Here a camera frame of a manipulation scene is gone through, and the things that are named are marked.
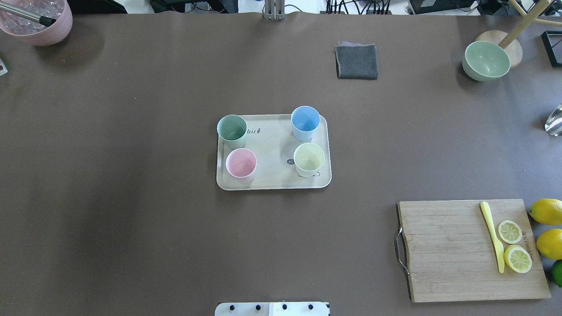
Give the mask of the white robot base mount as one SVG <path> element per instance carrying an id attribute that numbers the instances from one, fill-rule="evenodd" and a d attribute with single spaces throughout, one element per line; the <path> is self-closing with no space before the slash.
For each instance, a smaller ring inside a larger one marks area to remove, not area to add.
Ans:
<path id="1" fill-rule="evenodd" d="M 223 302 L 215 316 L 329 316 L 328 302 Z"/>

